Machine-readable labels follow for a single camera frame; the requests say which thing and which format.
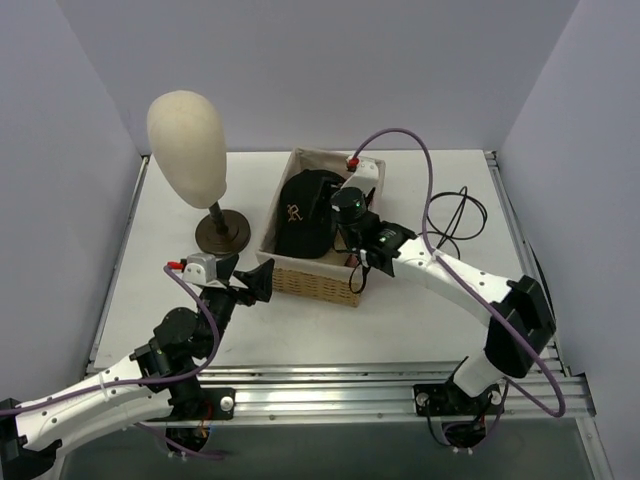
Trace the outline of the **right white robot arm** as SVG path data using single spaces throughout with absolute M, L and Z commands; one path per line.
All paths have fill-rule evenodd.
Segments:
M 450 409 L 467 412 L 501 378 L 527 375 L 556 332 L 537 280 L 492 275 L 427 246 L 413 231 L 369 211 L 356 187 L 338 190 L 331 208 L 347 249 L 364 267 L 424 287 L 487 328 L 482 351 L 463 360 L 443 390 Z

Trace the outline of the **black cap with R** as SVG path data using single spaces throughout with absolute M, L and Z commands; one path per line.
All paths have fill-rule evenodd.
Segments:
M 274 253 L 297 259 L 319 259 L 332 247 L 336 230 L 331 196 L 344 178 L 330 170 L 304 169 L 281 188 Z

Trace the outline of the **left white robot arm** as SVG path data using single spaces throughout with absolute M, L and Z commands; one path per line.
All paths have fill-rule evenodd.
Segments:
M 206 396 L 199 374 L 217 356 L 236 306 L 267 303 L 275 263 L 249 271 L 237 256 L 191 254 L 163 270 L 195 302 L 166 313 L 153 335 L 112 366 L 35 401 L 1 403 L 5 478 L 31 479 L 57 458 L 119 428 L 150 419 L 190 419 Z

